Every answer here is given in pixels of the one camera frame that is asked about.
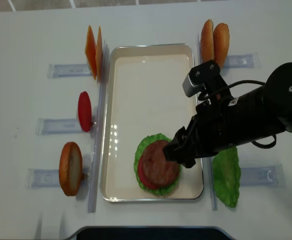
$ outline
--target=burger patty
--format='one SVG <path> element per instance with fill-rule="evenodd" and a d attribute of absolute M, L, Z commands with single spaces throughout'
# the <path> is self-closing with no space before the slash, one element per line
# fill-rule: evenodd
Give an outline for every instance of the burger patty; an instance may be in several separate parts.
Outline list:
<path fill-rule="evenodd" d="M 143 173 L 152 184 L 162 188 L 172 184 L 180 172 L 177 162 L 166 161 L 163 147 L 168 141 L 159 140 L 147 146 L 142 153 Z"/>

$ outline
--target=hamburger bun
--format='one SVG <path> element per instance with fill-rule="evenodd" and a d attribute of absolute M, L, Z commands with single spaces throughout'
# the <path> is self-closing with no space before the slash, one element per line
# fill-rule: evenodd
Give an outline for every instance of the hamburger bun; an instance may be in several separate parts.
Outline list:
<path fill-rule="evenodd" d="M 67 142 L 60 155 L 59 183 L 66 196 L 75 196 L 80 188 L 83 159 L 75 142 Z"/>
<path fill-rule="evenodd" d="M 203 63 L 209 60 L 214 60 L 214 24 L 211 19 L 208 19 L 201 30 L 200 37 L 200 54 Z"/>
<path fill-rule="evenodd" d="M 230 47 L 230 32 L 227 24 L 218 24 L 213 32 L 214 61 L 223 68 Z"/>

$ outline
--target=white table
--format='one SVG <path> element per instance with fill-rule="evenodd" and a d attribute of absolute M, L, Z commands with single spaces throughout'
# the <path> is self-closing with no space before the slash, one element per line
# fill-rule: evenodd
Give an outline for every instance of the white table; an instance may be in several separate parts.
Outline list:
<path fill-rule="evenodd" d="M 282 164 L 287 187 L 242 187 L 236 209 L 218 201 L 218 211 L 212 211 L 206 188 L 198 201 L 187 203 L 110 204 L 98 193 L 96 213 L 87 213 L 87 195 L 66 197 L 60 188 L 25 188 L 28 168 L 58 168 L 65 142 L 75 141 L 83 154 L 91 153 L 87 134 L 35 135 L 38 118 L 73 118 L 80 92 L 88 91 L 92 102 L 97 101 L 90 77 L 46 77 L 49 63 L 86 61 L 89 24 L 96 33 L 101 25 L 110 50 L 187 43 L 196 53 L 197 34 L 207 19 L 228 24 L 229 54 L 258 52 L 262 64 L 224 72 L 228 84 L 266 81 L 275 68 L 292 62 L 292 0 L 0 13 L 0 239 L 65 239 L 87 226 L 217 226 L 241 240 L 292 239 L 289 133 L 280 134 L 270 150 L 252 144 L 238 148 L 241 164 Z M 240 96 L 255 87 L 241 85 L 232 93 Z"/>

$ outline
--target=black cable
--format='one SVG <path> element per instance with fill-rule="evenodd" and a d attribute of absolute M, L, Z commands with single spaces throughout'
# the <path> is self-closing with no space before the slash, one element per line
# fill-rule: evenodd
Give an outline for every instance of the black cable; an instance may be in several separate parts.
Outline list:
<path fill-rule="evenodd" d="M 259 147 L 261 149 L 271 149 L 272 147 L 274 147 L 276 145 L 276 142 L 277 142 L 276 135 L 273 135 L 272 137 L 274 138 L 274 141 L 270 144 L 261 144 L 261 143 L 258 143 L 256 141 L 252 141 L 251 143 L 253 145 L 255 145 L 256 147 Z"/>
<path fill-rule="evenodd" d="M 235 87 L 237 85 L 240 85 L 240 84 L 258 84 L 258 85 L 265 85 L 265 82 L 262 82 L 262 81 L 256 81 L 256 80 L 241 80 L 241 81 L 237 81 L 231 85 L 228 85 L 228 86 L 225 86 L 225 87 L 222 87 L 221 89 L 213 92 L 212 94 L 208 95 L 208 96 L 201 96 L 199 95 L 198 97 L 198 100 L 199 101 L 205 101 L 207 99 L 210 99 L 211 97 L 214 97 L 216 94 L 219 94 L 220 92 L 222 91 L 225 91 L 225 90 L 228 90 L 228 89 L 231 89 L 232 87 Z"/>

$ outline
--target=tray rim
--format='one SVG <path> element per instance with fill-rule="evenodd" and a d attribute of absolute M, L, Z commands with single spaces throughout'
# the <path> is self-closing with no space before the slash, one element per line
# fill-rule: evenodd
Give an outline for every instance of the tray rim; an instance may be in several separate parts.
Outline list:
<path fill-rule="evenodd" d="M 148 47 L 167 47 L 167 46 L 186 46 L 190 49 L 191 51 L 191 60 L 192 60 L 192 67 L 195 66 L 195 58 L 194 58 L 194 51 L 191 48 L 190 45 L 187 43 L 170 43 L 170 44 L 155 44 L 155 45 L 135 45 L 135 46 L 118 46 L 114 48 L 111 51 L 110 58 L 109 58 L 109 69 L 108 71 L 111 70 L 111 61 L 113 54 L 118 50 L 118 49 L 131 49 L 131 48 L 148 48 Z M 197 197 L 194 198 L 116 198 L 116 199 L 110 199 L 107 196 L 103 194 L 102 191 L 102 178 L 103 178 L 103 169 L 105 167 L 104 163 L 104 148 L 105 148 L 105 134 L 106 134 L 106 122 L 107 122 L 107 110 L 108 110 L 108 102 L 109 102 L 109 84 L 111 80 L 111 74 L 108 75 L 108 82 L 107 82 L 107 93 L 106 93 L 106 99 L 107 103 L 105 104 L 105 109 L 104 109 L 104 124 L 103 124 L 103 129 L 102 129 L 102 149 L 101 149 L 101 155 L 100 155 L 100 161 L 101 161 L 101 174 L 100 174 L 100 181 L 99 181 L 99 191 L 104 200 L 106 200 L 109 203 L 133 203 L 133 202 L 192 202 L 195 200 L 198 200 L 201 195 L 204 192 L 204 173 L 203 173 L 203 159 L 202 158 L 197 158 L 196 163 L 200 164 L 201 166 L 201 178 L 202 178 L 202 187 L 200 194 Z M 195 95 L 195 105 L 198 105 L 198 94 Z"/>

